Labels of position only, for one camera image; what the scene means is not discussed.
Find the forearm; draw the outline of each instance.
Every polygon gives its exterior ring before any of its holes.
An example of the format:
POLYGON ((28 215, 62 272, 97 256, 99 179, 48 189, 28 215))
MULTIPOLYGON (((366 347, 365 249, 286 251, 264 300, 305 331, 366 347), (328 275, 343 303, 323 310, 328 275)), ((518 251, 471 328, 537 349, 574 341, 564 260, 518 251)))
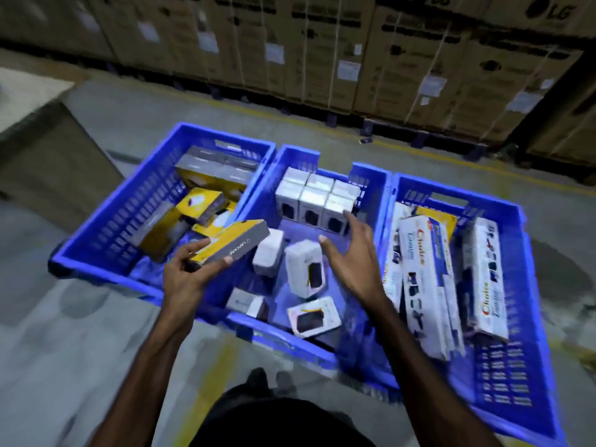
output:
POLYGON ((421 447, 501 446, 422 352, 384 295, 368 313, 399 383, 421 447))
POLYGON ((141 346, 90 446, 151 445, 170 373, 184 333, 160 319, 141 346))

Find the blue plastic crate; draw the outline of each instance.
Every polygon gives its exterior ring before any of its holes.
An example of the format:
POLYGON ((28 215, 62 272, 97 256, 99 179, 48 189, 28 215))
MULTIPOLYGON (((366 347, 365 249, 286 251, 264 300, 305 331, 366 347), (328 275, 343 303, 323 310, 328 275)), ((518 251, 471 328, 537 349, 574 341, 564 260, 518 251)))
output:
POLYGON ((228 223, 235 221, 272 162, 275 143, 179 123, 136 172, 79 227, 54 256, 54 261, 80 275, 124 285, 159 302, 163 297, 160 288, 128 276, 143 253, 127 239, 160 202, 169 200, 175 204, 187 193, 175 165, 191 145, 260 163, 228 223), (216 140, 226 143, 226 147, 216 140))
MULTIPOLYGON (((288 243, 305 238, 317 241, 318 235, 323 234, 331 239, 340 251, 345 251, 349 243, 349 235, 343 237, 279 217, 275 205, 275 190, 286 169, 295 167, 361 187, 361 196, 355 206, 358 208, 358 216, 374 229, 374 241, 378 247, 391 193, 392 174, 370 165, 354 163, 349 175, 345 176, 319 169, 318 161, 318 152, 283 145, 238 219, 265 219, 270 228, 284 231, 284 238, 288 243)), ((233 287, 261 294, 265 296, 270 309, 268 323, 237 312, 228 312, 225 323, 236 330, 239 337, 297 359, 307 360, 327 369, 349 371, 354 368, 362 337, 363 324, 356 322, 356 317, 361 314, 361 308, 354 297, 339 286, 326 259, 328 286, 320 295, 333 297, 343 326, 331 333, 304 340, 294 336, 290 331, 286 309, 301 304, 303 300, 289 291, 285 263, 281 263, 276 279, 265 278, 254 273, 251 265, 252 257, 253 254, 246 255, 226 270, 225 275, 219 279, 217 293, 219 300, 215 299, 214 294, 210 294, 209 304, 223 308, 233 287)))
MULTIPOLYGON (((567 445, 558 420, 555 379, 540 318, 540 295, 530 238, 523 228, 526 217, 522 208, 488 195, 396 174, 380 257, 387 253, 392 207, 396 201, 458 216, 455 235, 475 217, 498 223, 510 342, 468 345, 465 358, 452 359, 441 371, 496 432, 538 447, 567 445)), ((452 251, 454 266, 457 253, 452 251)), ((371 384, 399 389, 368 321, 358 362, 361 373, 371 384)))

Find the concrete floor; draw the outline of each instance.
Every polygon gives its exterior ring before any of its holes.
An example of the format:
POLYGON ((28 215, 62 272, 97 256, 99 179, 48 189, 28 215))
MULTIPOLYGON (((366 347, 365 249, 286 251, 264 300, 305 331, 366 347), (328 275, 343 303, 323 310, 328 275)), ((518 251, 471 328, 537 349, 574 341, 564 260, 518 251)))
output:
MULTIPOLYGON (((488 160, 471 165, 446 152, 416 151, 396 141, 377 138, 360 145, 349 129, 101 75, 72 91, 67 105, 100 147, 120 158, 116 164, 125 175, 177 122, 188 121, 320 150, 320 166, 337 172, 347 173, 353 161, 364 161, 521 204, 532 237, 562 423, 573 447, 596 443, 591 427, 596 383, 578 360, 578 354, 596 351, 596 254, 589 248, 596 244, 593 191, 560 176, 488 160)), ((157 313, 129 293, 79 281, 56 283, 45 273, 45 260, 62 236, 32 213, 0 202, 0 276, 10 289, 0 296, 0 431, 8 445, 84 445, 157 313)), ((154 445, 184 445, 213 395, 242 382, 257 366, 265 368, 271 383, 278 370, 291 371, 301 398, 344 411, 378 446, 416 445, 403 408, 200 323, 176 360, 154 445)))

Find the hand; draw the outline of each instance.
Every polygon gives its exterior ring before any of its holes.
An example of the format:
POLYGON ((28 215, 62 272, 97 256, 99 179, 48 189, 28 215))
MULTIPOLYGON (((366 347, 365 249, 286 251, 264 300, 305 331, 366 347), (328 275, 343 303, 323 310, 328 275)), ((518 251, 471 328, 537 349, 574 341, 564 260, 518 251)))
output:
POLYGON ((372 310, 387 299, 374 249, 373 230, 352 213, 344 211, 343 214, 350 223, 352 233, 346 255, 341 255, 331 240, 323 235, 319 235, 319 243, 335 276, 365 310, 372 310))
POLYGON ((185 332, 192 328, 192 320, 207 283, 220 271, 225 270, 233 259, 229 255, 222 260, 210 262, 194 273, 184 271, 184 261, 210 242, 209 238, 181 246, 163 270, 163 304, 158 321, 172 332, 185 332))

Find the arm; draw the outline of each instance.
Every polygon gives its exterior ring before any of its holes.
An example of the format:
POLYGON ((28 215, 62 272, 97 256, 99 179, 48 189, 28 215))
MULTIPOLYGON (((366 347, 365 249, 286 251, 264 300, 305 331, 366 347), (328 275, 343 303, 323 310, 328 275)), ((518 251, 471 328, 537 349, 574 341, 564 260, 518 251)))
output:
POLYGON ((417 345, 385 295, 373 232, 345 213, 352 241, 345 256, 321 236, 321 247, 336 277, 359 300, 378 330, 404 405, 421 447, 502 447, 490 428, 445 383, 417 345))
POLYGON ((151 445, 176 355, 192 329, 192 320, 203 299, 205 286, 232 261, 231 257, 226 257, 194 273, 185 272, 184 259, 208 244, 209 239, 205 239, 179 248, 165 266, 160 315, 139 348, 90 447, 151 445))

